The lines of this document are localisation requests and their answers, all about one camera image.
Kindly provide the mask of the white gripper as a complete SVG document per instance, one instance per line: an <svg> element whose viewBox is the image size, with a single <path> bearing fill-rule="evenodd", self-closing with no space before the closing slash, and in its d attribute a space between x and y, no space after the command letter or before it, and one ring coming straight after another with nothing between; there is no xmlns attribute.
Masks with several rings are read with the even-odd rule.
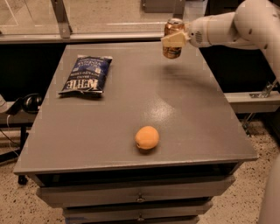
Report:
<svg viewBox="0 0 280 224"><path fill-rule="evenodd" d="M198 48L212 46L208 37L209 23L212 18L212 16L208 16L193 20L188 25L188 33L184 31L176 31L162 37L161 43L163 47L183 47L188 41L191 45Z"/></svg>

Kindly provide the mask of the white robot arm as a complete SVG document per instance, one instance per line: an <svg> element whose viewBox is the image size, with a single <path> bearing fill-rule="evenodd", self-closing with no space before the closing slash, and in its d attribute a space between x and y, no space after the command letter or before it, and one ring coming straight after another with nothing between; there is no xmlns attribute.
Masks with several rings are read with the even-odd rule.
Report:
<svg viewBox="0 0 280 224"><path fill-rule="evenodd" d="M268 20L276 0L238 0L234 17L224 15L221 6L227 0L209 0L206 16L191 22L203 31L209 46L200 51L221 88L226 92L255 91L266 81L279 78L279 61L267 59L259 49L242 50L232 45L238 38L259 44L256 29L264 29L266 36L277 31L277 20ZM269 127L255 122L250 138L259 153L255 162L240 167L236 182L226 194L214 201L213 207L198 224L279 224L279 140L273 133L279 125Z"/></svg>

